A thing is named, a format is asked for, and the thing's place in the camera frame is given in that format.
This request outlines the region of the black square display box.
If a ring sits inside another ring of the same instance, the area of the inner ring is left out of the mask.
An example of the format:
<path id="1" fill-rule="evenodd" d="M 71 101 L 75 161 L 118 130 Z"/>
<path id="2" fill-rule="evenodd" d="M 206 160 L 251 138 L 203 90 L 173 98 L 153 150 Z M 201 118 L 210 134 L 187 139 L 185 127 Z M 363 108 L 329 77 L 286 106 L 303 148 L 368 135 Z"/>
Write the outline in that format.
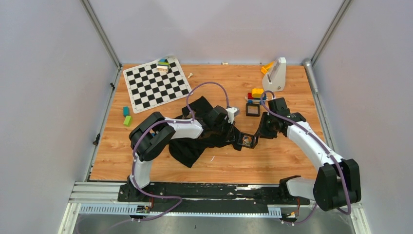
<path id="1" fill-rule="evenodd" d="M 260 104 L 247 103 L 245 111 L 247 117 L 259 117 L 261 115 Z"/>

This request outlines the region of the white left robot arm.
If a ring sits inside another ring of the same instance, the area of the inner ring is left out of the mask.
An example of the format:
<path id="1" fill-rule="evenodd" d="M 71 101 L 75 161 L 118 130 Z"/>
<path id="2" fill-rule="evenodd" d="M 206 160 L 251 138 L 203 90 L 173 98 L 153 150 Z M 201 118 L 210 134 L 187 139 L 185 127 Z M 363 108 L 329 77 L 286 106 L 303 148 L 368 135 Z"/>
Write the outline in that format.
<path id="1" fill-rule="evenodd" d="M 149 196 L 152 162 L 166 146 L 181 164 L 192 167 L 207 148 L 236 145 L 236 107 L 187 107 L 179 118 L 152 113 L 130 133 L 133 165 L 130 175 L 131 196 L 144 201 Z"/>

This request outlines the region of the round orange white brooch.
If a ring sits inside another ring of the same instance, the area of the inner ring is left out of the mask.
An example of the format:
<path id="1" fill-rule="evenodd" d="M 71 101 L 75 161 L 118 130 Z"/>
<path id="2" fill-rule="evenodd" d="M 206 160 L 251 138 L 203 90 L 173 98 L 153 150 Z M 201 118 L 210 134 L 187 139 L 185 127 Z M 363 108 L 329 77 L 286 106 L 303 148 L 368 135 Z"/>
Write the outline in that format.
<path id="1" fill-rule="evenodd" d="M 252 138 L 250 136 L 244 136 L 243 137 L 243 145 L 244 146 L 250 146 L 252 142 Z"/>

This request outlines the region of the black hinged display case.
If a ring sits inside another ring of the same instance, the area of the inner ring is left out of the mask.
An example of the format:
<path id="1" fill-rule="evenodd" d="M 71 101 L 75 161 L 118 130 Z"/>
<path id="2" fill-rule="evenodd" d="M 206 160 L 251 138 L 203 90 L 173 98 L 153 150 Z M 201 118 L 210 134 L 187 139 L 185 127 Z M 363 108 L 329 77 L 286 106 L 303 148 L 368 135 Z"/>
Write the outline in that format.
<path id="1" fill-rule="evenodd" d="M 249 149 L 254 149 L 258 144 L 259 136 L 240 132 L 237 140 L 237 145 Z"/>

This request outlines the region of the black printed t-shirt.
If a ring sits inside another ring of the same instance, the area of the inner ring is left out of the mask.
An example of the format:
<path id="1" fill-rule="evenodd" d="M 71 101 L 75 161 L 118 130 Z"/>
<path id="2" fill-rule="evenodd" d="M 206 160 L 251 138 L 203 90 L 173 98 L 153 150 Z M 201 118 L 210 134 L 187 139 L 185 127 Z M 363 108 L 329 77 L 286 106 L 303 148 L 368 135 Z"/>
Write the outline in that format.
<path id="1" fill-rule="evenodd" d="M 242 150 L 237 142 L 222 141 L 221 136 L 216 132 L 216 119 L 218 115 L 227 115 L 225 108 L 219 105 L 213 107 L 204 96 L 191 102 L 189 106 L 194 111 L 195 119 L 201 123 L 204 130 L 196 139 L 176 138 L 170 140 L 169 153 L 174 159 L 191 168 L 206 148 L 221 148 L 232 145 L 235 150 Z"/>

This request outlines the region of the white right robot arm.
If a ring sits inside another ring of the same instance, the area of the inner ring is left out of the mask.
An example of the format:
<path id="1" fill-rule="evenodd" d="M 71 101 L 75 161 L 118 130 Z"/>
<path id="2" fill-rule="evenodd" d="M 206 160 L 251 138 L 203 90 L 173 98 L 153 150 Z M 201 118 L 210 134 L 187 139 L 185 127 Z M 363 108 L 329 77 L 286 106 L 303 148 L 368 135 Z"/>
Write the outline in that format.
<path id="1" fill-rule="evenodd" d="M 301 149 L 318 171 L 316 179 L 300 175 L 281 179 L 280 201 L 288 204 L 303 197 L 315 201 L 323 211 L 350 207 L 361 201 L 360 168 L 354 159 L 344 159 L 334 152 L 300 113 L 290 112 L 284 98 L 272 99 L 264 108 L 259 137 L 273 139 L 278 133 L 283 134 Z"/>

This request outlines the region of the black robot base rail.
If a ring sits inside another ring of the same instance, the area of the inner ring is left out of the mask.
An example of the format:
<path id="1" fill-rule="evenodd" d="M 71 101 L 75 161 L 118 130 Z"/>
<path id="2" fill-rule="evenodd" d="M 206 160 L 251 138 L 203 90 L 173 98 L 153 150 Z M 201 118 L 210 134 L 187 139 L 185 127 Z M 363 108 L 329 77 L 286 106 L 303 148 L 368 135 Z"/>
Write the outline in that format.
<path id="1" fill-rule="evenodd" d="M 186 214 L 264 215 L 270 207 L 296 210 L 307 198 L 283 194 L 277 185 L 154 182 L 137 190 L 130 182 L 120 186 L 117 201 L 138 203 L 139 211 Z"/>

